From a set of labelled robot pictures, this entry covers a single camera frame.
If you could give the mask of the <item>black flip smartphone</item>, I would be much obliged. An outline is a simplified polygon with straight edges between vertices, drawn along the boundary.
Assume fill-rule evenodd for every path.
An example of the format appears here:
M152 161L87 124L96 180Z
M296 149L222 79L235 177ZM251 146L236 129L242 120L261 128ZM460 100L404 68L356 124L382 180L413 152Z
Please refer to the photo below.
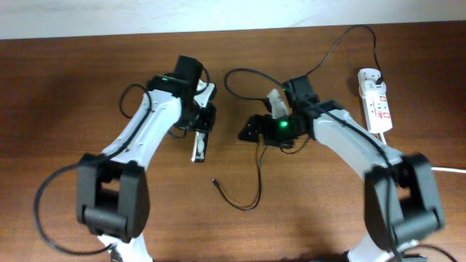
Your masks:
M206 151L208 146L208 134L196 132L194 137L194 146L191 156L193 163L203 163L205 161Z

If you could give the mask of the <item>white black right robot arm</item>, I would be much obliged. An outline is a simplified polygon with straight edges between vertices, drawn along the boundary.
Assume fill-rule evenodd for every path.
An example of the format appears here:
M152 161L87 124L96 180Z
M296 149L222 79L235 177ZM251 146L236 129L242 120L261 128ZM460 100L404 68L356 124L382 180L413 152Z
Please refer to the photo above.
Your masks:
M238 138L284 149L308 135L358 174L367 234L340 261L403 261L403 251L444 228L435 176L424 155L405 155L377 140L338 103L320 101L306 76L281 87L287 100L270 95L265 100L269 113L252 115Z

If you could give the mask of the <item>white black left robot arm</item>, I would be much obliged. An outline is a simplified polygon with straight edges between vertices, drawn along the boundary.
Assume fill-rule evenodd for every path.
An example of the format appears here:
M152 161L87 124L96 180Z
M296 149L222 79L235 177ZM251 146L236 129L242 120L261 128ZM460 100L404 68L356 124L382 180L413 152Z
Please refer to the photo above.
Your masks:
M151 261L143 230L150 213L146 171L172 127L193 131L193 163L205 160L213 129L216 86L205 67L180 56L172 72L142 87L143 99L126 128L100 154L79 161L76 216L106 246L112 261Z

